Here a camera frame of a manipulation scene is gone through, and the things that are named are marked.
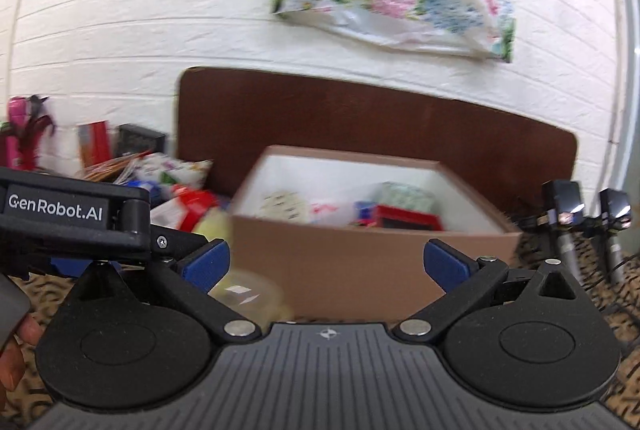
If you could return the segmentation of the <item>person's left hand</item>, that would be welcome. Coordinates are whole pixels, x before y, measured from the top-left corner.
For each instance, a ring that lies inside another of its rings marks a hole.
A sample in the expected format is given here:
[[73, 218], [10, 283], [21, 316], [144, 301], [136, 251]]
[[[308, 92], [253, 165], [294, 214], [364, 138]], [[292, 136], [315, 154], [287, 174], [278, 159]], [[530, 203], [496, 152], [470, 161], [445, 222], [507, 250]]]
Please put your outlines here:
[[8, 393], [16, 389], [26, 370], [24, 356], [17, 339], [29, 346], [36, 346], [42, 334], [43, 328], [30, 314], [27, 314], [16, 330], [16, 337], [9, 338], [2, 348], [0, 356], [1, 408], [6, 407]]

